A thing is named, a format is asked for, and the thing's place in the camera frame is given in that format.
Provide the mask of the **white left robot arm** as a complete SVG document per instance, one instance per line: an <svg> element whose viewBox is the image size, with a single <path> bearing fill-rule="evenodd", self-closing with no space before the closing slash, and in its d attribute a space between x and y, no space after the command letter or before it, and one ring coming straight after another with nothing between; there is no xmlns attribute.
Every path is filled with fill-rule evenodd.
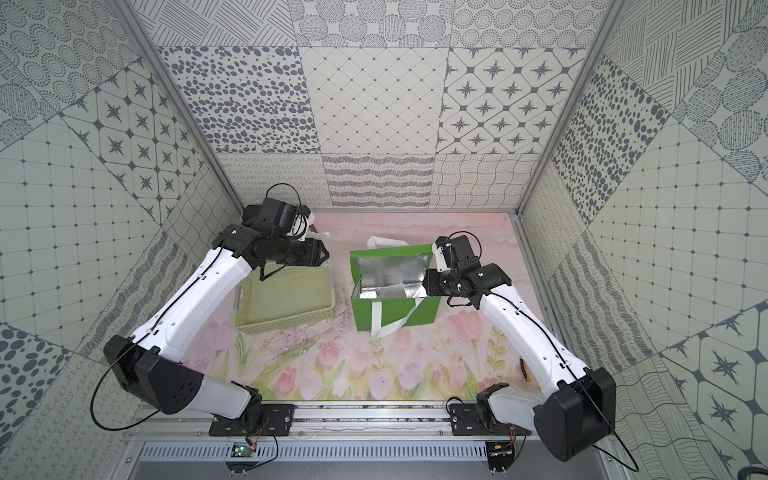
<svg viewBox="0 0 768 480"><path fill-rule="evenodd" d="M330 257L322 240L269 237L233 224L213 241L202 264L179 291L131 335L113 336L104 347L123 390L171 415L183 410L230 420L254 430L261 420L257 390L210 378L183 365L187 349L222 301L242 280L267 263L320 267Z"/></svg>

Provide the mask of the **green insulated delivery bag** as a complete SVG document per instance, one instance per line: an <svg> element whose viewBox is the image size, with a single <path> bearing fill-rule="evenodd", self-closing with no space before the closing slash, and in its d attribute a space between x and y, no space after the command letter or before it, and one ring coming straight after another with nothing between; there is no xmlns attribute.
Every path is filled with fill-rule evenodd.
<svg viewBox="0 0 768 480"><path fill-rule="evenodd" d="M440 299L428 296L423 286L433 258L431 245L371 236L367 248L352 251L349 258L350 304L359 331L380 339L435 321Z"/></svg>

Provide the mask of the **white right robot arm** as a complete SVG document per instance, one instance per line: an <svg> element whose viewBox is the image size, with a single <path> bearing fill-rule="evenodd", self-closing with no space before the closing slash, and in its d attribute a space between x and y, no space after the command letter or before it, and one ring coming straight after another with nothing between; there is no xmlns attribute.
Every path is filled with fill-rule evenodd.
<svg viewBox="0 0 768 480"><path fill-rule="evenodd" d="M461 274L429 269L423 286L430 297L466 298L518 352L544 396L528 401L499 383L476 395L485 428L502 424L536 433L565 462L615 432L616 382L604 368L575 356L525 305L496 264Z"/></svg>

